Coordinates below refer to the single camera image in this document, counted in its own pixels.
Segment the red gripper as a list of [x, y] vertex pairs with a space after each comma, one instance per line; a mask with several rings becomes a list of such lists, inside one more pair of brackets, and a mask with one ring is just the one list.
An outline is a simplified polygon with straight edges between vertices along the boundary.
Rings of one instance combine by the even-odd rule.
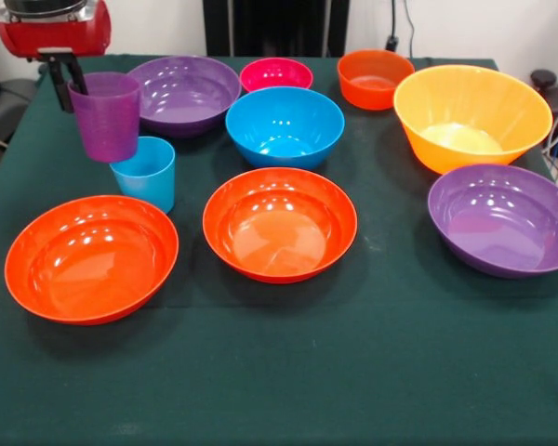
[[73, 90], [88, 95], [77, 57], [101, 56], [111, 42], [112, 24], [103, 1], [4, 1], [0, 4], [0, 38], [6, 49], [23, 59], [48, 56], [47, 67], [60, 107], [73, 113], [62, 73], [71, 75]]

